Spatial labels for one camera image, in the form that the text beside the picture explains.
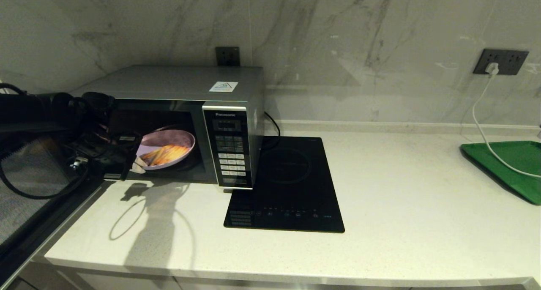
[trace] white plug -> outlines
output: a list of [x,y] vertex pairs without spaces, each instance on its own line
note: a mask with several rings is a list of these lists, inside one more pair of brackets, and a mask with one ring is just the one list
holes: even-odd
[[489,66],[486,67],[485,71],[489,74],[489,78],[493,78],[498,72],[500,72],[498,68],[498,63],[489,63]]

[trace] purple plate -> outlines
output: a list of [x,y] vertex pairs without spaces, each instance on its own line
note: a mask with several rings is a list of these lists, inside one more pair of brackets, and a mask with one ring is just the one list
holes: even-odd
[[143,167],[145,170],[159,170],[165,167],[170,167],[171,165],[177,164],[182,161],[185,157],[189,155],[191,150],[195,146],[195,137],[193,134],[190,134],[187,131],[179,129],[166,129],[157,132],[151,132],[150,134],[145,134],[143,140],[141,140],[141,145],[137,149],[137,156],[144,155],[145,153],[150,153],[160,147],[163,147],[168,144],[176,144],[182,147],[188,148],[188,151],[177,159],[170,161],[169,163],[154,165],[152,167]]

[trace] green tray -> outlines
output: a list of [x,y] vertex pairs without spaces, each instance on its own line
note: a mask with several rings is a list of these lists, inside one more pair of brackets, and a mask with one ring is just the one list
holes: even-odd
[[[510,166],[541,175],[541,143],[533,141],[493,142],[490,146]],[[508,169],[498,161],[485,143],[462,144],[462,154],[500,185],[518,193],[534,205],[541,205],[541,178]]]

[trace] white countertop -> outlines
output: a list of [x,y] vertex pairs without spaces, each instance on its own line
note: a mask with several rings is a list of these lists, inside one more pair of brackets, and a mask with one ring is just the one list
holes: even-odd
[[541,207],[462,157],[460,144],[479,136],[285,135],[323,139],[345,233],[225,228],[230,194],[215,185],[157,183],[122,201],[130,186],[153,185],[126,181],[110,186],[46,258],[101,271],[268,282],[477,286],[532,276],[539,283]]

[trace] gray fabric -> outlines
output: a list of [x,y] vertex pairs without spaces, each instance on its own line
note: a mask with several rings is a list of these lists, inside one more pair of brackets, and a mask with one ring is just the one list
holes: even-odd
[[[32,195],[54,194],[69,183],[39,140],[2,161],[2,169],[16,188]],[[16,195],[0,181],[0,244],[47,202]]]

